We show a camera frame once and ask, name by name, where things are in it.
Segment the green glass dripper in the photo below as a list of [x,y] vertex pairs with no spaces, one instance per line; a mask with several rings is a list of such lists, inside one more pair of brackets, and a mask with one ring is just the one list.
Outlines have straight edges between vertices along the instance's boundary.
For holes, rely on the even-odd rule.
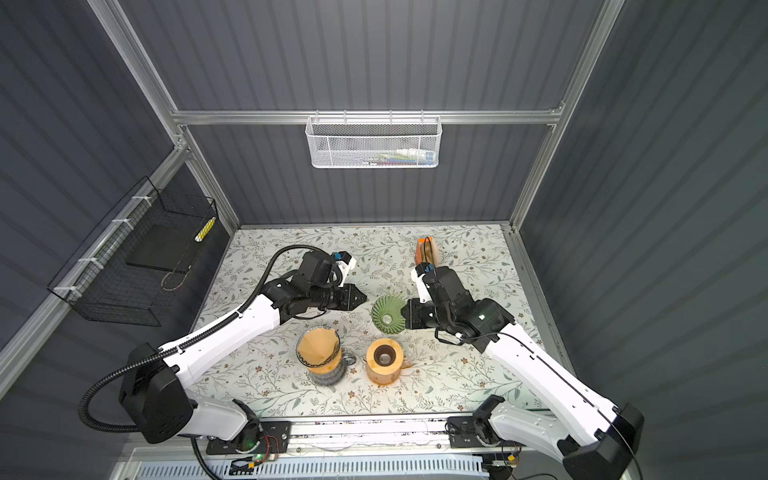
[[374,326],[382,333],[394,335],[406,330],[406,321],[401,313],[406,301],[393,295],[378,298],[371,308],[371,319]]

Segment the orange coffee filter box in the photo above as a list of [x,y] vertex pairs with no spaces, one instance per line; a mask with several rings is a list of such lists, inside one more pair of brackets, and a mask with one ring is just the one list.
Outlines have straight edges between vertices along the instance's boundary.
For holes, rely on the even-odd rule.
[[434,266],[439,265],[439,249],[433,236],[418,239],[414,258],[416,264],[428,263]]

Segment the orange glass pitcher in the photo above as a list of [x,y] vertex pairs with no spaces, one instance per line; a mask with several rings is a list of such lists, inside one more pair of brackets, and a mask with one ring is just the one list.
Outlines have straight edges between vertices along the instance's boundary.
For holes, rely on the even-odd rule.
[[378,385],[389,385],[397,381],[404,370],[412,367],[408,361],[396,361],[391,365],[381,365],[377,362],[370,362],[366,366],[366,374],[369,380]]

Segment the clear grey glass pitcher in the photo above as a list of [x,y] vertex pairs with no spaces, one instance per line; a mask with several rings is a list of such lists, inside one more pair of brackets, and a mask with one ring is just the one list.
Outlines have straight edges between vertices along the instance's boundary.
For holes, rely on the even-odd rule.
[[348,368],[354,366],[357,363],[357,356],[351,353],[341,353],[337,357],[342,358],[343,364],[339,370],[326,376],[313,375],[308,371],[307,376],[309,380],[315,385],[319,386],[333,386],[339,383],[347,374]]

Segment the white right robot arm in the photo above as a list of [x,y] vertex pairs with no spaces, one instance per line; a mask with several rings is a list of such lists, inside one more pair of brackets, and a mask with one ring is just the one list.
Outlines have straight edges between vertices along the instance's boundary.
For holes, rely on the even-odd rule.
[[644,427],[637,408],[620,408],[582,383],[498,302],[474,299],[451,268],[420,263],[411,279],[418,295],[401,310],[407,329],[446,333],[446,344],[475,348],[509,370],[551,412],[545,418],[491,394],[472,414],[480,442],[521,443],[560,461],[573,479],[619,479],[635,464]]

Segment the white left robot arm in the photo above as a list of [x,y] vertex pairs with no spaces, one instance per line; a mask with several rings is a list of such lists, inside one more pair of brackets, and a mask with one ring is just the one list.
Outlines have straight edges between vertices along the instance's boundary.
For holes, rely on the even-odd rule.
[[158,348],[161,359],[127,373],[119,401],[150,444],[172,437],[213,437],[248,452],[261,441],[257,415],[242,401],[200,397],[192,385],[214,364],[256,337],[315,308],[352,311],[367,297],[347,277],[347,251],[311,249],[297,270],[262,278],[235,310],[197,332]]

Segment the yellow marker in basket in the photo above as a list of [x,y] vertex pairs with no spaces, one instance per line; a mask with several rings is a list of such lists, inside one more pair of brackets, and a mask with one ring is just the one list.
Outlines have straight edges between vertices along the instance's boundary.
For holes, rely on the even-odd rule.
[[209,234],[209,232],[213,229],[217,221],[217,218],[215,216],[212,216],[197,232],[197,234],[194,237],[194,241],[196,243],[202,243],[206,236]]

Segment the black pad in basket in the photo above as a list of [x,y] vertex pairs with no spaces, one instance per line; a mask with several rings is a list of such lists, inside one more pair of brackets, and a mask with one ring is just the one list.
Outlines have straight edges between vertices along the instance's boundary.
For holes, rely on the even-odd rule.
[[202,250],[191,227],[153,225],[129,252],[125,263],[131,267],[187,273]]

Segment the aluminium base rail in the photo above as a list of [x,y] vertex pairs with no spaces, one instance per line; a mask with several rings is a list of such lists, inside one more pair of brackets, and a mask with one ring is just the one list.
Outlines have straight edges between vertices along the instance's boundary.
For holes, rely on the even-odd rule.
[[469,414],[364,415],[267,419],[264,437],[238,452],[221,441],[177,439],[135,447],[115,479],[496,479],[509,478],[516,455],[561,465],[568,436],[553,414],[501,408],[484,438]]

